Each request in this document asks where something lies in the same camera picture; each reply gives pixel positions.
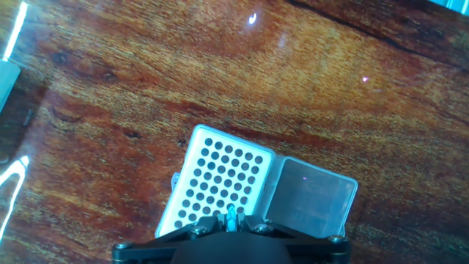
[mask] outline teal object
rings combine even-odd
[[[0,61],[0,113],[3,111],[20,72],[21,69],[18,66],[10,62]]]

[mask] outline hole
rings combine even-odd
[[[212,186],[212,188],[210,188],[210,192],[211,192],[212,194],[218,193],[218,188],[217,188],[217,186]]]
[[[204,179],[205,180],[210,180],[211,178],[212,178],[212,174],[210,174],[210,172],[205,172]]]
[[[198,193],[196,195],[196,198],[199,200],[199,201],[202,201],[204,199],[204,194],[203,193]]]
[[[241,169],[248,170],[249,169],[249,164],[247,164],[246,162],[243,163],[243,165],[241,165]]]
[[[216,142],[215,143],[215,149],[221,150],[222,147],[223,147],[223,144],[221,144],[221,142]]]
[[[200,189],[205,191],[208,189],[208,184],[207,183],[200,183]]]
[[[218,172],[219,172],[219,173],[224,173],[225,170],[226,170],[226,169],[225,169],[224,166],[219,166],[219,167],[218,167]]]
[[[227,164],[227,163],[228,163],[228,161],[229,161],[229,158],[228,158],[228,156],[227,156],[227,155],[225,155],[225,156],[221,157],[221,162],[223,162],[223,163]]]
[[[257,164],[261,164],[262,163],[262,157],[261,156],[257,156],[256,159],[255,159],[256,163]]]
[[[230,187],[232,185],[232,181],[231,180],[225,180],[225,186],[226,187]]]
[[[195,214],[191,213],[191,214],[189,215],[189,220],[195,221],[195,220],[197,220],[197,216],[196,216]]]
[[[210,208],[206,206],[206,207],[204,207],[204,209],[202,209],[202,212],[204,214],[209,214],[210,213]]]
[[[218,154],[217,152],[212,153],[213,160],[216,161],[219,157],[220,157],[220,154]]]
[[[229,198],[231,198],[232,201],[236,201],[237,200],[237,194],[232,194],[229,196]]]
[[[238,180],[244,180],[244,179],[246,179],[246,175],[241,172],[240,174],[237,175],[237,179]]]
[[[221,177],[220,176],[215,176],[213,181],[215,181],[215,183],[221,183]]]
[[[193,204],[192,209],[193,210],[200,210],[200,204],[198,204],[198,203]]]
[[[214,201],[215,201],[215,198],[213,198],[213,197],[207,197],[207,203],[208,203],[209,205],[213,204]]]
[[[189,202],[189,200],[182,201],[182,206],[184,206],[185,208],[188,208],[190,205],[191,205],[191,202]]]
[[[222,200],[218,200],[218,201],[217,201],[217,206],[218,206],[219,208],[222,208],[224,205],[225,205],[225,202],[224,202],[224,201],[222,201]]]

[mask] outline wood grain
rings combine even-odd
[[[468,19],[423,3],[32,1],[0,116],[32,161],[0,258],[150,240],[204,123],[357,179],[354,263],[466,263]]]

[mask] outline clear plastic container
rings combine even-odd
[[[345,235],[356,180],[292,157],[277,156],[258,212],[316,238]]]

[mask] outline glossy wooden surface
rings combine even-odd
[[[354,263],[469,258],[467,17],[418,0],[30,4],[0,116],[0,153],[31,159],[6,263],[107,263],[150,240],[199,123],[357,179]],[[0,43],[17,11],[0,1]]]

